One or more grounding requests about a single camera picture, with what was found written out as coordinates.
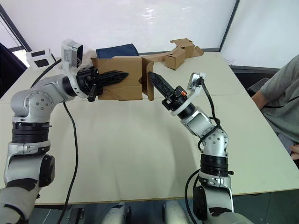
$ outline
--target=floor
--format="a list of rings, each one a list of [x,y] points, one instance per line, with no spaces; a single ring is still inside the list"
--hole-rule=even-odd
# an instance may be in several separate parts
[[[247,89],[263,77],[273,74],[254,75],[241,72],[236,75]],[[178,200],[185,209],[183,199]],[[129,202],[132,208],[132,224],[162,224],[162,205],[165,200]],[[84,208],[85,214],[80,224],[100,224],[105,214],[115,203],[73,205],[66,212],[62,224],[68,223],[70,212],[74,208]],[[299,190],[264,193],[259,195],[234,196],[235,212],[238,212],[256,224],[299,224]],[[60,210],[35,208],[31,215],[30,224],[56,223]]]

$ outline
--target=gray t-shirt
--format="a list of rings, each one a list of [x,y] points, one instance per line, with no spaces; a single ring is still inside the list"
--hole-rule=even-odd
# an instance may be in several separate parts
[[[299,142],[299,55],[280,69],[261,88],[263,96],[270,100],[266,106],[281,108],[262,109],[263,115],[270,122],[274,131]]]

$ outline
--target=person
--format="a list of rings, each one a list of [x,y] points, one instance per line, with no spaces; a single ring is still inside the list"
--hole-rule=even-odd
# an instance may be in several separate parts
[[[299,55],[253,97],[293,160],[299,159]]]

